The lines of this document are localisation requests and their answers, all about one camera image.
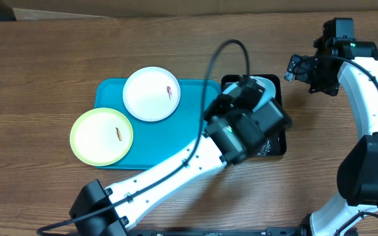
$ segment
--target cardboard box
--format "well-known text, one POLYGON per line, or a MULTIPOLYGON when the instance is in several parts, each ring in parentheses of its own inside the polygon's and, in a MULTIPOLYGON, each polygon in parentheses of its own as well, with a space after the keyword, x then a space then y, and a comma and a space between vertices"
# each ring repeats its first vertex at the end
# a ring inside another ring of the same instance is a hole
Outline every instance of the cardboard box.
POLYGON ((378 0, 4 0, 11 8, 107 17, 378 10, 378 0))

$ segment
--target plastic tray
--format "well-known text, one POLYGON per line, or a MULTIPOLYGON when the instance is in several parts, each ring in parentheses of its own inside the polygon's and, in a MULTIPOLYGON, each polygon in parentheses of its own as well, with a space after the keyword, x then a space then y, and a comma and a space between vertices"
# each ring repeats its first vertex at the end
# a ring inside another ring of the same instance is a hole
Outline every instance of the plastic tray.
MULTIPOLYGON (((126 80, 111 78, 103 81, 98 86, 94 108, 112 108, 122 112, 132 124, 134 140, 124 158, 99 168, 149 169, 180 151, 198 133, 202 80, 178 79, 180 102, 177 109, 168 118, 158 122, 140 121, 126 110, 122 100, 126 80)), ((218 83, 208 81, 207 86, 206 108, 221 93, 218 83)))

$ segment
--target light green plate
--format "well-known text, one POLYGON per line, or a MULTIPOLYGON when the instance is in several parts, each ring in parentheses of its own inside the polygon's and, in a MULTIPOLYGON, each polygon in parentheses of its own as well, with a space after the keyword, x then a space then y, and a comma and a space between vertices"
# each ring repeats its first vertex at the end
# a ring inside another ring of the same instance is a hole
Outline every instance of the light green plate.
POLYGON ((81 161, 97 167, 122 159, 132 146, 134 133, 128 118, 110 108, 84 113, 73 124, 70 144, 81 161))

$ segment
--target cable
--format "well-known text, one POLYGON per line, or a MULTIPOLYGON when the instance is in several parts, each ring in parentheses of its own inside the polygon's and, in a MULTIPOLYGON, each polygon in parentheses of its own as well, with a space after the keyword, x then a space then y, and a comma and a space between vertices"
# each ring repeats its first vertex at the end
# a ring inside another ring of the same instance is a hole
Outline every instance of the cable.
POLYGON ((249 64, 249 55, 247 54, 247 49, 244 47, 243 43, 238 41, 237 39, 230 39, 228 41, 225 41, 214 53, 214 55, 211 57, 211 60, 209 61, 209 65, 208 65, 208 68, 207 68, 207 73, 205 74, 205 79, 203 80, 203 88, 202 88, 202 96, 201 96, 201 115, 200 115, 200 118, 199 118, 199 130, 198 130, 198 136, 196 138, 196 141, 195 141, 195 145, 194 145, 194 148, 192 149, 192 152, 189 154, 188 158, 186 158, 186 160, 179 166, 177 167, 174 171, 172 171, 171 173, 169 173, 168 175, 164 176, 163 178, 161 178, 160 180, 154 182, 153 184, 150 184, 149 186, 141 189, 141 190, 138 190, 136 191, 135 193, 133 193, 132 195, 128 196, 127 198, 124 198, 110 206, 107 206, 107 207, 104 207, 104 208, 101 208, 100 210, 96 210, 92 213, 88 213, 84 216, 80 216, 80 217, 77 217, 77 218, 74 218, 74 219, 70 219, 70 220, 65 220, 63 222, 58 222, 58 223, 55 223, 55 224, 51 224, 51 225, 48 225, 48 226, 45 226, 45 227, 41 227, 39 228, 36 233, 38 235, 42 235, 42 236, 59 236, 59 235, 63 235, 63 234, 59 234, 59 233, 45 233, 45 231, 48 231, 48 230, 52 230, 52 229, 56 229, 58 227, 62 227, 62 226, 67 226, 67 225, 70 225, 70 224, 74 224, 74 223, 77 223, 77 222, 80 222, 80 221, 83 221, 83 220, 87 220, 89 218, 92 218, 96 215, 99 215, 99 214, 102 214, 108 210, 111 210, 117 206, 119 206, 120 204, 123 204, 125 202, 127 202, 129 199, 133 199, 135 197, 138 197, 140 194, 152 189, 153 187, 156 187, 157 185, 163 183, 164 181, 166 181, 168 178, 172 177, 174 174, 176 174, 177 172, 179 172, 182 168, 184 168, 185 166, 188 165, 189 161, 191 160, 191 158, 194 156, 199 144, 200 144, 200 140, 201 140, 201 135, 202 135, 202 130, 203 130, 203 112, 205 110, 205 95, 206 95, 206 92, 207 92, 207 82, 208 82, 208 79, 211 75, 211 72, 212 72, 212 69, 213 69, 213 66, 214 66, 214 63, 215 61, 217 60, 219 54, 221 53, 221 51, 227 47, 228 45, 230 44, 237 44, 241 47, 241 49, 243 50, 243 54, 244 54, 244 57, 245 57, 245 61, 246 61, 246 75, 247 77, 250 76, 250 64, 249 64))
POLYGON ((354 223, 359 217, 364 218, 364 216, 373 216, 378 219, 378 214, 372 212, 359 212, 355 216, 353 216, 349 221, 343 224, 339 229, 336 230, 333 236, 340 236, 341 232, 344 231, 348 226, 354 223))
MULTIPOLYGON (((353 66, 355 66, 357 69, 359 69, 360 71, 362 71, 365 75, 368 76, 368 78, 374 83, 374 86, 375 88, 377 89, 377 92, 378 92, 378 81, 376 80, 376 77, 373 76, 368 70, 364 69, 362 66, 360 66, 359 64, 357 64, 356 62, 353 62, 352 60, 349 60, 349 59, 346 59, 346 58, 342 58, 340 56, 330 56, 330 55, 320 55, 320 56, 311 56, 311 57, 308 57, 308 58, 301 58, 300 62, 298 62, 297 64, 295 64, 293 66, 293 72, 295 71, 295 69, 299 66, 299 64, 303 63, 303 62, 306 62, 306 61, 318 61, 319 59, 321 58, 330 58, 330 59, 335 59, 335 60, 340 60, 342 62, 347 62, 353 66)), ((306 74, 308 72, 311 72, 313 70, 316 69, 316 66, 313 66, 312 68, 310 68, 309 70, 307 71, 303 71, 303 72, 300 72, 300 73, 293 73, 294 75, 303 75, 303 74, 306 74)), ((315 92, 321 92, 325 89, 328 89, 329 87, 333 86, 333 84, 331 84, 330 86, 326 87, 326 88, 321 88, 319 90, 312 90, 310 89, 309 92, 310 93, 315 93, 315 92)))

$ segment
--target wooden table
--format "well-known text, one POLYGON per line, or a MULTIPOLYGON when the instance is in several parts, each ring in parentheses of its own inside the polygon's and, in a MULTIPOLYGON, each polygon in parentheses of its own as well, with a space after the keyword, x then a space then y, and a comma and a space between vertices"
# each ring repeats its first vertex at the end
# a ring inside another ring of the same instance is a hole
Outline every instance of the wooden table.
MULTIPOLYGON (((292 54, 314 54, 312 40, 334 16, 353 17, 356 37, 378 46, 378 12, 0 22, 0 235, 33 235, 68 218, 86 183, 98 178, 107 186, 139 173, 99 170, 71 152, 70 129, 93 108, 106 78, 145 66, 203 78, 212 52, 229 38, 246 44, 252 73, 282 78, 292 54)), ((213 79, 243 72, 242 53, 231 46, 213 79)), ((296 226, 318 210, 337 191, 337 168, 357 142, 356 126, 343 89, 336 97, 307 90, 282 81, 283 105, 295 124, 282 160, 251 159, 198 181, 138 228, 296 226)), ((378 220, 369 217, 358 229, 378 235, 378 220)))

